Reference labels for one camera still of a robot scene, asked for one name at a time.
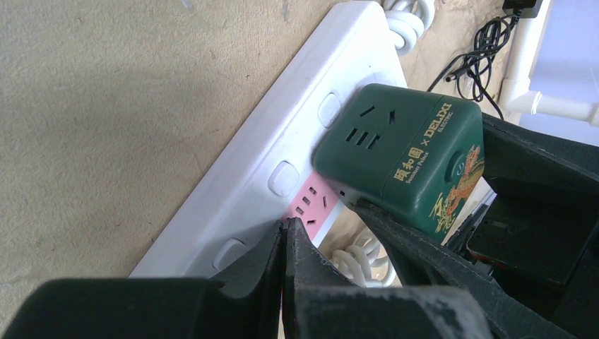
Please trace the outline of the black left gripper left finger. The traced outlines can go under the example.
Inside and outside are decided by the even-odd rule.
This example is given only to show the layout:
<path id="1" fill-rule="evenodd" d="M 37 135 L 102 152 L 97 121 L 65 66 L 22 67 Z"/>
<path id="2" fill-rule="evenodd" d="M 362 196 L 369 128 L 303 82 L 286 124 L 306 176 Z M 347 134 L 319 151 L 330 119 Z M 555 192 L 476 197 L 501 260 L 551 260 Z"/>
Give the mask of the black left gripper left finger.
<path id="1" fill-rule="evenodd" d="M 61 279 L 22 304 L 5 338 L 276 338 L 283 224 L 212 278 Z"/>

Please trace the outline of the black power adapter brick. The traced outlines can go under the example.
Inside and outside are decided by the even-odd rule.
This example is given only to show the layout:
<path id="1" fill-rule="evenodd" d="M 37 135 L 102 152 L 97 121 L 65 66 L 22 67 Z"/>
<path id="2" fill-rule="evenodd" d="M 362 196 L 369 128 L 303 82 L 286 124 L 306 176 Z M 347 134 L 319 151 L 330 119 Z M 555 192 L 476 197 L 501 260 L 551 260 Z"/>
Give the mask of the black power adapter brick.
<path id="1" fill-rule="evenodd" d="M 506 15 L 536 18 L 541 6 L 542 0 L 503 0 L 502 10 Z"/>

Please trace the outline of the green cube socket adapter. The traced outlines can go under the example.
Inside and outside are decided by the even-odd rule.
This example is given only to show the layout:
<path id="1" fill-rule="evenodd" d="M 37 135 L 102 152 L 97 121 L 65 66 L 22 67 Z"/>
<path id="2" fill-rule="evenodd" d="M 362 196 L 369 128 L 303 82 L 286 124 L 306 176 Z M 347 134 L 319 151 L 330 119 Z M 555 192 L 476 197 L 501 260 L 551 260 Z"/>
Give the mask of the green cube socket adapter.
<path id="1" fill-rule="evenodd" d="M 442 242 L 485 167 L 480 107 L 369 84 L 345 106 L 313 158 L 348 201 L 365 200 Z"/>

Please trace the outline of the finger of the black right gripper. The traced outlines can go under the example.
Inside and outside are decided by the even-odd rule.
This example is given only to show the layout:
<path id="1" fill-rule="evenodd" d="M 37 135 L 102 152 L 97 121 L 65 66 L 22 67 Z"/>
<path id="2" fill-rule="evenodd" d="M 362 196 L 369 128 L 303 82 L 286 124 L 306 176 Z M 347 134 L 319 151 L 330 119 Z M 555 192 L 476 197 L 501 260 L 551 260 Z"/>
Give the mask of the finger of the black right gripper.
<path id="1" fill-rule="evenodd" d="M 598 148 L 486 115 L 495 192 L 468 240 L 501 289 L 577 338 L 598 337 Z"/>
<path id="2" fill-rule="evenodd" d="M 353 210 L 384 246 L 403 285 L 431 283 L 468 291 L 496 338 L 573 338 L 510 297 L 489 274 L 378 206 L 359 200 Z"/>

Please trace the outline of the white power strip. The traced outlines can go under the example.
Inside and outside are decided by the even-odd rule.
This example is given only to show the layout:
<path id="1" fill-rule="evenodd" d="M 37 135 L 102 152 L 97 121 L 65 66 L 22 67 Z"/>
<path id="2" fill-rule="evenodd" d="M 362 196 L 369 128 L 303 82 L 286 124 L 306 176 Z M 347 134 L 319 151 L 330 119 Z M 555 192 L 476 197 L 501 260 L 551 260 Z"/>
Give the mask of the white power strip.
<path id="1" fill-rule="evenodd" d="M 263 96 L 131 272 L 134 278 L 210 277 L 300 211 L 319 244 L 343 205 L 316 176 L 312 154 L 362 86 L 406 84 L 383 8 L 336 4 Z"/>

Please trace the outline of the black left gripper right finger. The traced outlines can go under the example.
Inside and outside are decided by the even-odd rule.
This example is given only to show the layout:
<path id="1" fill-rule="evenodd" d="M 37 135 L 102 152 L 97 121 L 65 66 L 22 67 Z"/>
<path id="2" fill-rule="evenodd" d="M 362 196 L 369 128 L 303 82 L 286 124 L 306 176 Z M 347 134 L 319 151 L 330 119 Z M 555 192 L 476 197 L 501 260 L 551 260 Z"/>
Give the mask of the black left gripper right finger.
<path id="1" fill-rule="evenodd" d="M 283 222 L 286 338 L 491 338 L 480 305 L 447 286 L 365 288 L 312 244 L 299 218 Z"/>

